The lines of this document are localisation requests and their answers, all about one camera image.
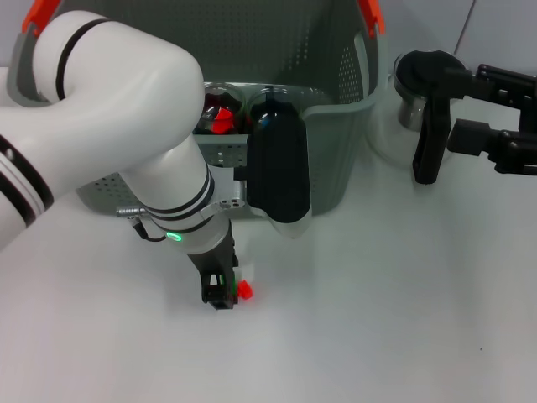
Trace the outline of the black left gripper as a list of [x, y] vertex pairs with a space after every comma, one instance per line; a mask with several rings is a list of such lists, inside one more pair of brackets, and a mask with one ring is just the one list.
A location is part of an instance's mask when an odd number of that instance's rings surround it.
[[238, 303], [238, 284], [242, 273], [238, 267], [232, 226], [217, 245], [201, 254], [188, 254], [201, 277], [201, 299], [215, 310], [231, 310]]

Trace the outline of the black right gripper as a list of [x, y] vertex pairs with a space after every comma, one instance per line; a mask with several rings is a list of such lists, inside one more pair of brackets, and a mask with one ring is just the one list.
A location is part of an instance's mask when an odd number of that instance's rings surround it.
[[484, 64], [475, 74], [449, 68], [444, 72], [444, 94], [520, 110], [520, 132], [457, 119], [446, 144], [449, 151], [471, 156], [486, 153], [500, 174], [537, 175], [537, 76]]

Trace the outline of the orange-red sloped toy brick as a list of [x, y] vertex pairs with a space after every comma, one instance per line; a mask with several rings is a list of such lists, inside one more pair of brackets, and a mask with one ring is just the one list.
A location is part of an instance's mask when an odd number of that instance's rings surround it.
[[216, 117], [211, 123], [210, 130], [213, 134], [223, 135], [234, 129], [234, 113], [229, 109], [220, 107]]

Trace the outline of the glass jar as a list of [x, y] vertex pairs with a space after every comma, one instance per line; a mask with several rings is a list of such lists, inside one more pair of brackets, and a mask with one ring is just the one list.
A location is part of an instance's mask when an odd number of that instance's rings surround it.
[[205, 102], [202, 114], [196, 125], [194, 134], [213, 134], [210, 126], [218, 109], [224, 107], [234, 113], [234, 129], [223, 135], [240, 134], [244, 124], [246, 101], [242, 91], [229, 83], [206, 83]]

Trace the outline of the glass teacup black sleeve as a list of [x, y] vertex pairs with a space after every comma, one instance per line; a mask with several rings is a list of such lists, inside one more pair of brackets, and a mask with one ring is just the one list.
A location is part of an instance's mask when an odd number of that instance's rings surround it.
[[261, 126], [263, 120], [270, 120], [271, 123], [280, 115], [298, 117], [300, 113], [299, 100], [290, 90], [277, 86], [265, 86], [248, 99], [247, 133], [254, 133], [264, 128]]

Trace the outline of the grey perforated storage bin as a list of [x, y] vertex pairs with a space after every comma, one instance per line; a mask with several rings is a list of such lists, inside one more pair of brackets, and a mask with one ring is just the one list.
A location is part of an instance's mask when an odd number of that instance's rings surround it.
[[[265, 86], [290, 90], [307, 126], [313, 212], [340, 203], [388, 69], [385, 33], [368, 37], [354, 0], [62, 0], [52, 19], [74, 10], [188, 50], [207, 83], [242, 91], [245, 109]], [[20, 30], [8, 70], [9, 95], [28, 107], [41, 105], [32, 72], [36, 43]]]

